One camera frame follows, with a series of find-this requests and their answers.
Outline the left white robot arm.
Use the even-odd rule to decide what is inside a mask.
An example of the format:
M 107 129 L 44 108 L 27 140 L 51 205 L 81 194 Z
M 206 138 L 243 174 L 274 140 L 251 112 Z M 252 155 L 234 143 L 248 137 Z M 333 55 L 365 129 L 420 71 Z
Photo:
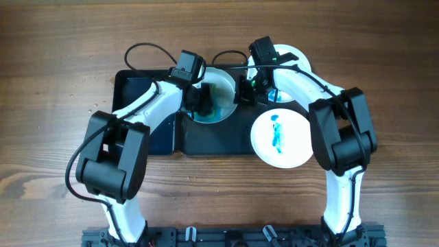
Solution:
M 109 222 L 105 244 L 148 246 L 147 220 L 137 193 L 145 177 L 150 135 L 181 109 L 211 113 L 212 85 L 182 80 L 152 80 L 134 102 L 113 113 L 97 111 L 87 126 L 83 143 L 72 155 L 65 184 L 72 190 L 70 172 L 90 193 L 77 198 L 101 204 Z

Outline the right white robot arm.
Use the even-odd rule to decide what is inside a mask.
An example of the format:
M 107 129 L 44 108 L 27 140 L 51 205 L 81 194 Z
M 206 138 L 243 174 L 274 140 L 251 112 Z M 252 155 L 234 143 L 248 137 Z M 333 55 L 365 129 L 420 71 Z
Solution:
M 323 229 L 333 243 L 350 241 L 361 224 L 361 181 L 377 150 L 377 137 L 366 96 L 359 88 L 325 82 L 300 61 L 250 63 L 241 85 L 245 95 L 269 97 L 274 89 L 302 106 L 302 116 L 275 108 L 253 123 L 250 141 L 258 157 L 278 168 L 293 168 L 314 157 L 326 174 L 327 203 Z

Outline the green yellow sponge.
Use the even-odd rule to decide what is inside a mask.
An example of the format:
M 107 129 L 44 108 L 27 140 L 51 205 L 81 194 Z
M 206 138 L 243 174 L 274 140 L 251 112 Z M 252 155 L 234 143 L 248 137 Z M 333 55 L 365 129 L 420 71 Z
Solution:
M 196 88 L 193 119 L 197 122 L 209 124 L 219 118 L 218 88 L 215 84 L 202 82 Z

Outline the white plate stained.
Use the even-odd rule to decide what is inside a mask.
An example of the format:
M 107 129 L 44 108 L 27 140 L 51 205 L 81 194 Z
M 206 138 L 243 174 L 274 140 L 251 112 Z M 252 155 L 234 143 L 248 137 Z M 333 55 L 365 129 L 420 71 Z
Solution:
M 298 57 L 298 61 L 302 63 L 302 65 L 305 66 L 306 69 L 311 70 L 311 64 L 308 61 L 307 57 L 304 55 L 303 52 L 301 52 L 300 50 L 298 50 L 295 47 L 292 47 L 290 45 L 284 45 L 284 44 L 275 44 L 274 45 L 274 49 L 280 54 L 280 55 L 284 55 L 287 53 L 292 53 L 293 55 Z M 286 65 L 290 65 L 292 62 L 295 62 L 294 60 L 286 62 Z M 248 58 L 248 66 L 252 66 L 255 65 L 254 63 L 254 59 L 253 57 L 250 55 L 250 57 Z M 257 70 L 256 69 L 248 69 L 247 70 L 247 80 L 253 79 L 255 76 L 257 75 Z M 271 102 L 274 102 L 274 97 L 276 95 L 276 91 L 273 89 L 270 91 L 270 93 L 268 94 L 268 100 Z M 288 102 L 292 102 L 293 98 L 288 95 L 287 93 L 283 92 L 283 91 L 279 91 L 278 95 L 277 95 L 277 99 L 276 102 L 278 103 L 288 103 Z
M 285 108 L 259 115 L 251 127 L 250 141 L 261 160 L 281 169 L 299 167 L 313 156 L 309 121 Z
M 235 111 L 237 107 L 237 105 L 234 103 L 236 85 L 235 80 L 232 78 L 231 75 L 221 69 L 208 67 L 206 69 L 206 73 L 204 74 L 204 79 L 197 84 L 194 84 L 193 86 L 197 88 L 202 82 L 215 84 L 218 88 L 217 103 L 220 111 L 219 118 L 217 121 L 208 124 L 215 124 L 217 122 L 225 120 Z M 193 114 L 191 114 L 184 107 L 183 110 L 188 113 L 190 118 L 193 119 Z

